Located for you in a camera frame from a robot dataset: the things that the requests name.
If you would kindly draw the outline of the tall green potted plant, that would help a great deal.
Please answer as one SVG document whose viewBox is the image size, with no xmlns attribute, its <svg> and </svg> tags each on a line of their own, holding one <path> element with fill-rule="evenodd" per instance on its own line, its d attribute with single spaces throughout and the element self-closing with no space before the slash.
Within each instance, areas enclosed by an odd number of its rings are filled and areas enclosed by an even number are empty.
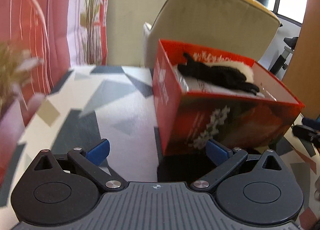
<svg viewBox="0 0 320 230">
<path fill-rule="evenodd" d="M 100 65 L 103 47 L 101 45 L 100 6 L 102 0 L 80 0 L 80 63 Z"/>
</svg>

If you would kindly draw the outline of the brown wooden panel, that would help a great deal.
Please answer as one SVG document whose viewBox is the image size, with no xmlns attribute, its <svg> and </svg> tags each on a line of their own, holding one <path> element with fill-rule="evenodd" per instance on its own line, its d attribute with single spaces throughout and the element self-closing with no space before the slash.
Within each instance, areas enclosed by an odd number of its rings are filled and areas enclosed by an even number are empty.
<svg viewBox="0 0 320 230">
<path fill-rule="evenodd" d="M 319 0 L 307 0 L 297 46 L 283 83 L 304 103 L 304 116 L 319 117 Z"/>
</svg>

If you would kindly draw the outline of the surgical mask plastic pack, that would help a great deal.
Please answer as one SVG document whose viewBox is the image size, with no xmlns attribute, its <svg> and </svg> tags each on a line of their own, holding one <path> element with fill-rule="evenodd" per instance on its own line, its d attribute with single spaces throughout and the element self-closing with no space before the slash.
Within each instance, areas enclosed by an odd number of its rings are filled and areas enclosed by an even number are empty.
<svg viewBox="0 0 320 230">
<path fill-rule="evenodd" d="M 231 90 L 231 89 L 223 88 L 220 86 L 216 86 L 214 84 L 210 84 L 193 77 L 185 77 L 180 73 L 180 71 L 178 71 L 177 65 L 173 66 L 172 68 L 183 92 L 196 91 L 196 92 L 204 92 L 204 93 L 216 93 L 219 95 L 232 95 L 232 96 L 241 96 L 241 97 L 250 97 L 250 98 L 258 97 L 258 98 L 270 99 L 272 101 L 277 101 L 276 97 L 274 97 L 271 93 L 269 93 L 265 88 L 260 88 L 260 91 L 256 95 L 254 95 L 253 93 L 244 92 L 241 90 Z"/>
</svg>

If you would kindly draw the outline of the small potted plant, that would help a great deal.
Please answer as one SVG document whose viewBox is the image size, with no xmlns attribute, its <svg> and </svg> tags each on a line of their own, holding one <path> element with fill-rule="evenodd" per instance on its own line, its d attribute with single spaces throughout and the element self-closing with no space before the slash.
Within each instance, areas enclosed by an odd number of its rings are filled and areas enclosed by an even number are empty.
<svg viewBox="0 0 320 230">
<path fill-rule="evenodd" d="M 31 70 L 43 63 L 43 59 L 33 57 L 29 50 L 1 42 L 1 116 L 15 100 L 25 103 L 22 89 L 31 83 Z"/>
</svg>

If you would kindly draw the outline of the black exercise bike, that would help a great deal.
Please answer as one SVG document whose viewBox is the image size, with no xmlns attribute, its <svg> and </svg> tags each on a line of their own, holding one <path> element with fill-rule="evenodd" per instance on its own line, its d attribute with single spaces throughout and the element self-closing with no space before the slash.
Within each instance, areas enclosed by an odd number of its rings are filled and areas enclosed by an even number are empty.
<svg viewBox="0 0 320 230">
<path fill-rule="evenodd" d="M 270 73 L 276 75 L 280 69 L 286 70 L 288 68 L 289 65 L 286 64 L 286 60 L 290 54 L 294 53 L 298 38 L 299 36 L 284 38 L 284 43 L 286 46 L 284 46 L 284 51 L 279 55 L 275 63 L 269 69 Z"/>
</svg>

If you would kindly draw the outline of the red patterned curtain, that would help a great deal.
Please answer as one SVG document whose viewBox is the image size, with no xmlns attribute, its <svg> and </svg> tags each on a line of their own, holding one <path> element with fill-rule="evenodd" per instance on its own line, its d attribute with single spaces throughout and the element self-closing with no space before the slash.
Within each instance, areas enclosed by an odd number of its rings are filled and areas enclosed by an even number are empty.
<svg viewBox="0 0 320 230">
<path fill-rule="evenodd" d="M 50 47 L 50 77 L 53 87 L 60 81 L 70 67 L 88 65 L 80 63 L 80 0 L 37 0 L 43 11 Z M 102 63 L 107 62 L 106 13 L 108 0 L 102 0 L 100 6 Z M 31 83 L 23 87 L 25 97 L 35 93 Z"/>
</svg>

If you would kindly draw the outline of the black knitted glove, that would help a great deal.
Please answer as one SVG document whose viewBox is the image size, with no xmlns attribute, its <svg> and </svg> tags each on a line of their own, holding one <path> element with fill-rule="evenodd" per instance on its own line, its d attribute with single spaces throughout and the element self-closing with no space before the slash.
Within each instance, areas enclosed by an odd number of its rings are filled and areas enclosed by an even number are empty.
<svg viewBox="0 0 320 230">
<path fill-rule="evenodd" d="M 193 77 L 204 82 L 231 90 L 241 90 L 256 95 L 260 89 L 253 83 L 246 82 L 246 76 L 237 69 L 225 66 L 207 66 L 195 61 L 188 53 L 183 54 L 185 64 L 178 64 L 177 69 L 185 77 Z"/>
</svg>

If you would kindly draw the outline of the geometric patterned table cloth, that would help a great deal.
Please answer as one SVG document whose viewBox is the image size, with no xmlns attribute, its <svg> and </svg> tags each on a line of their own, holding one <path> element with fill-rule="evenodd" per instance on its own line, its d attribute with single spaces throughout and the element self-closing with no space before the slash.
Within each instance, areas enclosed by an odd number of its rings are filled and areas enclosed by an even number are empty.
<svg viewBox="0 0 320 230">
<path fill-rule="evenodd" d="M 92 216 L 68 229 L 248 229 L 183 180 L 157 181 L 162 150 L 154 75 L 147 68 L 82 66 L 63 76 L 17 141 L 1 188 L 1 229 L 29 229 L 18 222 L 10 196 L 41 149 L 62 154 L 91 148 L 102 138 L 111 144 L 103 169 L 120 174 L 130 187 L 108 194 Z"/>
</svg>

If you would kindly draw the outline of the red strawberry cardboard box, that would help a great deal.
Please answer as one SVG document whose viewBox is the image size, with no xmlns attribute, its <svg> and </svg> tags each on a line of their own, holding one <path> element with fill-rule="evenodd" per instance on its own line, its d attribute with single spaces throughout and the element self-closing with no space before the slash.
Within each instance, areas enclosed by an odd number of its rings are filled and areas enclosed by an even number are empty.
<svg viewBox="0 0 320 230">
<path fill-rule="evenodd" d="M 188 53 L 206 64 L 233 60 L 249 66 L 261 94 L 212 92 L 203 82 L 184 88 L 176 66 L 186 63 Z M 279 141 L 301 113 L 303 103 L 258 62 L 238 54 L 160 40 L 153 72 L 153 96 L 162 153 L 165 156 L 192 153 L 214 139 L 230 147 L 255 148 Z"/>
</svg>

